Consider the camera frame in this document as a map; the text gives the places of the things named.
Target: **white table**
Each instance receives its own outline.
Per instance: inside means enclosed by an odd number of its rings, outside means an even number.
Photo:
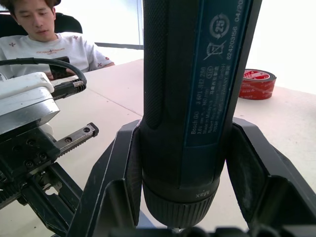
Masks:
[[[56,139],[90,122],[100,129],[96,138],[58,159],[81,188],[120,127],[140,119],[143,114],[143,60],[89,72],[86,76],[88,89],[59,100],[61,112],[50,122]],[[316,167],[313,160],[316,155],[315,95],[277,87],[269,100],[239,99],[235,116],[258,125],[316,191],[316,174],[313,172]],[[157,227],[162,226],[148,212],[143,197],[141,209]],[[226,167],[210,211],[198,226],[208,231],[213,231],[216,226],[246,229]],[[15,202],[0,211],[0,237],[19,236],[49,237],[51,232],[28,206]]]

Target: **man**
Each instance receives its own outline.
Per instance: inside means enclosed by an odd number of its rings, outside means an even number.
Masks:
[[[70,63],[82,72],[113,66],[98,46],[78,33],[55,33],[56,0],[0,0],[27,36],[0,38],[0,60],[15,58],[55,59],[67,56]],[[8,79],[34,72],[45,72],[54,79],[48,65],[0,66]]]

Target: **red tape roll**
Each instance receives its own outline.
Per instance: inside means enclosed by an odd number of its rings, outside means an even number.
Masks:
[[[249,100],[268,99],[272,96],[276,79],[276,76],[272,73],[257,69],[246,69],[243,74],[239,97]]]

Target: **blue label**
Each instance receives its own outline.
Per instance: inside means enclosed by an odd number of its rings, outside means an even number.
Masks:
[[[186,147],[214,145],[219,141],[250,2],[202,1]]]

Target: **white t-shirt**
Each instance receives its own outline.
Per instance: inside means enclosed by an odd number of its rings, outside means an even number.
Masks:
[[[0,38],[0,60],[55,59],[67,56],[70,63],[83,73],[100,69],[111,63],[111,60],[101,53],[98,46],[85,39],[82,34],[64,32],[57,36],[58,39],[50,42],[35,41],[28,36],[2,37]],[[0,66],[0,74],[4,74],[8,79],[36,72],[50,72],[50,69],[45,64]]]

